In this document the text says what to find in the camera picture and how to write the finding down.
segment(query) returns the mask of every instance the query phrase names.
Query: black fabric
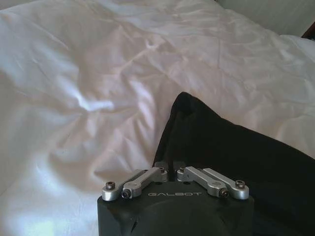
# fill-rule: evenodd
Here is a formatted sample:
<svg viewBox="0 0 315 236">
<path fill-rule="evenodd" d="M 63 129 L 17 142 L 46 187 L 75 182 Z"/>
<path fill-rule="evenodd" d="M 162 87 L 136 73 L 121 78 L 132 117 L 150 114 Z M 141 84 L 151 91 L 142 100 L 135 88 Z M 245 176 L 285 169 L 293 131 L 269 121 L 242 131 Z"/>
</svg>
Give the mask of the black fabric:
<svg viewBox="0 0 315 236">
<path fill-rule="evenodd" d="M 173 161 L 184 161 L 244 180 L 255 200 L 255 236 L 314 234 L 315 160 L 222 119 L 188 93 L 172 106 L 155 157 L 162 160 L 170 168 Z"/>
</svg>

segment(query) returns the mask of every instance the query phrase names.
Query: black plastic housing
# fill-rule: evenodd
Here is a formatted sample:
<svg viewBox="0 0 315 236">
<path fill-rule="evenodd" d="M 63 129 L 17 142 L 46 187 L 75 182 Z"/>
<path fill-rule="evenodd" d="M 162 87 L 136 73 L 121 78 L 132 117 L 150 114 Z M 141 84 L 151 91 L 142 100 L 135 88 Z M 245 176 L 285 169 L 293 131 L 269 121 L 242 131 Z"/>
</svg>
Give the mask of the black plastic housing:
<svg viewBox="0 0 315 236">
<path fill-rule="evenodd" d="M 97 201 L 99 236 L 250 236 L 253 198 L 210 196 L 195 182 L 152 182 L 141 196 Z"/>
</svg>

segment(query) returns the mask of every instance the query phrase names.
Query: white bedsheet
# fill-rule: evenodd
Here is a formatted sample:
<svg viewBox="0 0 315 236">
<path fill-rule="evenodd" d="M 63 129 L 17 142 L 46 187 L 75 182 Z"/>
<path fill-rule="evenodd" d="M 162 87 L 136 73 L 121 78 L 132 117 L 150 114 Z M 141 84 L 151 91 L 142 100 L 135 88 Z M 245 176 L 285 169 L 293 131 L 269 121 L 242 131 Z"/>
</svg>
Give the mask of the white bedsheet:
<svg viewBox="0 0 315 236">
<path fill-rule="evenodd" d="M 181 91 L 315 157 L 315 61 L 214 1 L 0 11 L 0 235 L 97 235 L 104 181 L 150 167 Z"/>
</svg>

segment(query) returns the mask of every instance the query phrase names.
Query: wrinkled fabric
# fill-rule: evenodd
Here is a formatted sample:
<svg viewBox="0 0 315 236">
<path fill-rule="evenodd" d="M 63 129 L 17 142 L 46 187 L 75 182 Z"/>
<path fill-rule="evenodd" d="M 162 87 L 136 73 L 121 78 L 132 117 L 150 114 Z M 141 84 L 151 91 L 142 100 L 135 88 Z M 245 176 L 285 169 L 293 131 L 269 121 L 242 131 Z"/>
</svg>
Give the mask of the wrinkled fabric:
<svg viewBox="0 0 315 236">
<path fill-rule="evenodd" d="M 214 1 L 0 11 L 1 234 L 97 235 L 104 182 L 151 166 L 181 91 L 315 157 L 314 61 Z"/>
</svg>

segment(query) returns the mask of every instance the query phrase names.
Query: bolt head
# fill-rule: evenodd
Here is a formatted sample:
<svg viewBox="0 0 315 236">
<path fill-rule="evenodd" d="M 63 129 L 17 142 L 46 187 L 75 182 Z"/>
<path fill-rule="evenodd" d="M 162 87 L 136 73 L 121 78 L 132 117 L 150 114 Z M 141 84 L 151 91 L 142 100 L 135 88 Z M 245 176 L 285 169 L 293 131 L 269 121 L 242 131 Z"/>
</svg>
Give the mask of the bolt head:
<svg viewBox="0 0 315 236">
<path fill-rule="evenodd" d="M 244 189 L 245 188 L 245 182 L 242 180 L 237 180 L 237 181 L 235 181 L 235 186 L 237 188 Z"/>
<path fill-rule="evenodd" d="M 181 167 L 179 168 L 179 171 L 183 173 L 183 172 L 185 171 L 185 166 L 181 166 Z"/>
<path fill-rule="evenodd" d="M 220 198 L 227 198 L 229 195 L 228 190 L 226 188 L 222 188 L 219 191 L 219 197 Z"/>
<path fill-rule="evenodd" d="M 131 197 L 131 191 L 129 189 L 125 189 L 122 191 L 122 198 L 128 199 Z"/>
<path fill-rule="evenodd" d="M 106 190 L 113 190 L 115 188 L 115 182 L 109 181 L 105 184 L 105 189 Z"/>
</svg>

